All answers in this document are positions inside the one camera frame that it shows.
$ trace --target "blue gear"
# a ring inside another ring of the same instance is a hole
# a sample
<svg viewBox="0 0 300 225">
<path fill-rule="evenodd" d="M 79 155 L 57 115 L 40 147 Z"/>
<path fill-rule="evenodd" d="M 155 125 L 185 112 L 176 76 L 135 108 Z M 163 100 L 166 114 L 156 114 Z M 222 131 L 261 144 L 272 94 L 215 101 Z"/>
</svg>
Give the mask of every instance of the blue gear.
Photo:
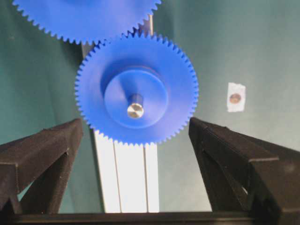
<svg viewBox="0 0 300 225">
<path fill-rule="evenodd" d="M 14 0 L 17 10 L 45 33 L 79 44 L 120 36 L 138 28 L 161 0 Z"/>
<path fill-rule="evenodd" d="M 132 94 L 143 98 L 144 115 L 127 115 Z M 91 128 L 122 143 L 161 143 L 193 115 L 198 81 L 185 53 L 166 38 L 134 34 L 96 46 L 75 82 L 79 110 Z"/>
</svg>

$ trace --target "white paper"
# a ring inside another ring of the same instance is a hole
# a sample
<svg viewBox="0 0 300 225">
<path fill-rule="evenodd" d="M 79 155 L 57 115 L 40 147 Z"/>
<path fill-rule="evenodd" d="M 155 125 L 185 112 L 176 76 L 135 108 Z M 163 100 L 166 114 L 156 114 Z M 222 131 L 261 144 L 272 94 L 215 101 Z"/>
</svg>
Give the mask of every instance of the white paper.
<svg viewBox="0 0 300 225">
<path fill-rule="evenodd" d="M 227 110 L 229 113 L 243 112 L 246 102 L 246 87 L 241 84 L 228 83 Z"/>
</svg>

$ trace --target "green wall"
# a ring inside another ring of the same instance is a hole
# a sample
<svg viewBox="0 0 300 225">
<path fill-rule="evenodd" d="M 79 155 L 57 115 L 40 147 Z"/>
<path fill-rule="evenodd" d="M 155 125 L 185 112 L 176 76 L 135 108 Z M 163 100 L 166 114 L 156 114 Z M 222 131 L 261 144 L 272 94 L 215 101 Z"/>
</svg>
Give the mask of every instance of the green wall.
<svg viewBox="0 0 300 225">
<path fill-rule="evenodd" d="M 194 64 L 200 84 L 195 116 L 300 150 L 300 1 L 163 2 L 154 30 Z M 227 112 L 229 82 L 246 86 L 244 112 Z M 158 146 L 158 165 L 161 210 L 209 209 L 188 128 Z"/>
<path fill-rule="evenodd" d="M 39 31 L 0 1 L 0 144 L 80 117 L 74 96 L 79 45 Z M 103 212 L 90 141 L 84 137 L 75 159 L 61 212 Z"/>
</svg>

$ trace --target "plastic gear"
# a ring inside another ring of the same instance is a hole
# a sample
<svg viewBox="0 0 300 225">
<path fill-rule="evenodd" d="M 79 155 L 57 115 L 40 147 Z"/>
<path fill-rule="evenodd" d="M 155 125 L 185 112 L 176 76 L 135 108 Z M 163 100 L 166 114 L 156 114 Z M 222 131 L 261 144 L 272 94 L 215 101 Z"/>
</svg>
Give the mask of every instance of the plastic gear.
<svg viewBox="0 0 300 225">
<path fill-rule="evenodd" d="M 130 34 L 96 46 L 82 62 L 75 95 L 94 130 L 128 144 L 161 143 L 188 124 L 197 106 L 196 72 L 167 38 Z M 143 98 L 144 115 L 130 118 L 130 96 Z"/>
<path fill-rule="evenodd" d="M 161 0 L 14 0 L 17 10 L 40 30 L 70 43 L 98 43 L 115 38 L 157 10 Z"/>
</svg>

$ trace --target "copper coin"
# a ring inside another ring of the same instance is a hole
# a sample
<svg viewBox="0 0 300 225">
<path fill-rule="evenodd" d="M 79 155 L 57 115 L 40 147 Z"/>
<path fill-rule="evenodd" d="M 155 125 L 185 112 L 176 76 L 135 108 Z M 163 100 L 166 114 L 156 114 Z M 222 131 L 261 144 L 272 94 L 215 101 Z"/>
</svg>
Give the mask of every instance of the copper coin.
<svg viewBox="0 0 300 225">
<path fill-rule="evenodd" d="M 241 99 L 242 99 L 242 97 L 238 93 L 232 94 L 230 96 L 230 102 L 232 104 L 238 104 L 241 101 Z"/>
</svg>

